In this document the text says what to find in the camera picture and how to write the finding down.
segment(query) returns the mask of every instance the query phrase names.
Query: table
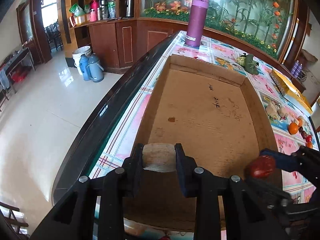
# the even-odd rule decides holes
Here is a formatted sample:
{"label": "table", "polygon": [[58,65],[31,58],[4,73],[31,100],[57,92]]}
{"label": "table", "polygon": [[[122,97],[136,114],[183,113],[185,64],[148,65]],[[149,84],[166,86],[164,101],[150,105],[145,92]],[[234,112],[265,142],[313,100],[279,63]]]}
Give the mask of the table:
{"label": "table", "polygon": [[[15,70],[15,68],[19,65],[20,62],[22,62],[23,60],[28,60],[30,65],[32,66],[33,70],[35,71],[35,66],[34,66],[34,61],[31,55],[31,52],[29,50],[29,48],[25,48],[25,49],[21,49],[18,51],[18,53],[16,55],[14,55],[1,69],[0,71],[4,71],[6,77],[10,76],[11,73]],[[16,90],[13,87],[13,84],[10,80],[10,78],[8,78],[8,82],[10,87],[12,88],[12,90],[14,91],[14,93],[16,93]]]}
{"label": "table", "polygon": [[[273,69],[272,66],[258,58],[254,58],[254,60],[259,62],[259,75],[251,75],[236,63],[236,58],[243,54],[244,51],[208,37],[202,37],[202,46],[200,46],[199,49],[184,47],[185,35],[186,32],[181,31],[174,41],[172,41],[168,50],[162,55],[158,64],[130,102],[115,130],[106,141],[106,146],[96,164],[90,171],[89,177],[91,179],[105,176],[114,168],[121,167],[123,160],[130,155],[140,121],[156,83],[156,79],[164,66],[165,60],[171,54],[197,58],[237,71],[249,78],[264,107],[266,107],[270,101],[278,106],[284,106],[289,113],[286,120],[277,121],[270,119],[279,152],[290,155],[292,152],[295,152],[300,145],[305,146],[305,141],[300,133],[290,135],[287,130],[287,126],[299,115],[304,116],[306,120],[306,125],[303,127],[304,130],[307,134],[312,134],[313,148],[319,150],[316,135],[309,119],[282,96],[278,87],[270,77],[269,73]],[[289,192],[297,203],[307,202],[315,190],[315,187],[297,172],[288,173],[282,171],[282,179],[283,190]]]}
{"label": "table", "polygon": [[[269,74],[272,66],[254,58],[259,62],[259,75],[251,75],[236,63],[236,58],[244,51],[204,36],[199,49],[185,47],[185,36],[186,32],[180,31],[151,49],[99,103],[59,169],[52,189],[53,203],[62,197],[80,175],[87,175],[91,179],[102,177],[120,167],[124,159],[130,156],[156,79],[171,54],[215,63],[247,76],[264,107],[272,101],[278,106],[284,106],[289,113],[285,120],[270,119],[279,151],[290,155],[300,145],[305,145],[299,133],[290,135],[287,131],[288,124],[300,115],[306,121],[304,130],[313,136],[313,148],[319,150],[312,122],[281,95]],[[309,201],[315,187],[304,177],[297,172],[282,171],[282,179],[283,190],[290,193],[295,203]]]}

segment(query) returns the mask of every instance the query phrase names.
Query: tiled floor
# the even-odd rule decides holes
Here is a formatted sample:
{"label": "tiled floor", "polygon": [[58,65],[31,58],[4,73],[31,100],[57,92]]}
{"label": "tiled floor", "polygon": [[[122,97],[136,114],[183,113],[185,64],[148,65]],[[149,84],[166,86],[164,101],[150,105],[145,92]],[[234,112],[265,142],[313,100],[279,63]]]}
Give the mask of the tiled floor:
{"label": "tiled floor", "polygon": [[120,77],[85,82],[58,51],[1,107],[0,201],[20,208],[29,233],[52,207],[52,184],[74,138]]}

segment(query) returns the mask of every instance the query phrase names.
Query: white bucket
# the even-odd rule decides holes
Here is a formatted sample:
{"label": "white bucket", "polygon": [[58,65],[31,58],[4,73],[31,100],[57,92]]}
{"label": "white bucket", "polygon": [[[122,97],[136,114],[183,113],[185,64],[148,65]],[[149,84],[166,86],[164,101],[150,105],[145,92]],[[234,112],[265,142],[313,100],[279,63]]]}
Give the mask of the white bucket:
{"label": "white bucket", "polygon": [[82,54],[85,54],[87,57],[89,57],[92,53],[92,49],[90,46],[84,46],[81,47],[79,49],[76,49],[73,53],[72,53],[72,58],[75,61],[75,67],[78,69],[78,72],[80,75],[82,75],[81,69],[80,69],[80,65],[79,65],[79,61],[81,58]]}

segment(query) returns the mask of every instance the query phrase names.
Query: green bag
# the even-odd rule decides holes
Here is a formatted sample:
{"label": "green bag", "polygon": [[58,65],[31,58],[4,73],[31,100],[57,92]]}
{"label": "green bag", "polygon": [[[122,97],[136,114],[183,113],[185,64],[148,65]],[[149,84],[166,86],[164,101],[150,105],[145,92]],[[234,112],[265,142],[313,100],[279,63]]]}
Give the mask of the green bag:
{"label": "green bag", "polygon": [[69,12],[73,13],[75,17],[85,15],[85,11],[77,3],[71,6]]}

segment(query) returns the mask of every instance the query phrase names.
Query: black chair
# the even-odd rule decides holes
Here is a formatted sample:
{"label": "black chair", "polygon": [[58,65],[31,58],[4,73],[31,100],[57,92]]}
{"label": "black chair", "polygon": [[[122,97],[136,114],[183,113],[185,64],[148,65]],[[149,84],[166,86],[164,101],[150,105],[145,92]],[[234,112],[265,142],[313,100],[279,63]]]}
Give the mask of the black chair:
{"label": "black chair", "polygon": [[[27,240],[29,235],[20,233],[20,227],[28,227],[27,223],[17,221],[13,211],[20,211],[19,208],[13,207],[0,202],[0,206],[9,209],[9,217],[5,217],[0,210],[0,239],[8,240]],[[16,226],[16,231],[13,230],[12,225]]]}
{"label": "black chair", "polygon": [[51,30],[50,26],[45,27],[44,30],[47,35],[47,41],[49,43],[49,46],[51,43],[54,43],[54,46],[56,47],[57,51],[58,51],[58,47],[60,47],[60,49],[62,50],[61,37],[59,37],[58,34],[54,34],[54,32]]}

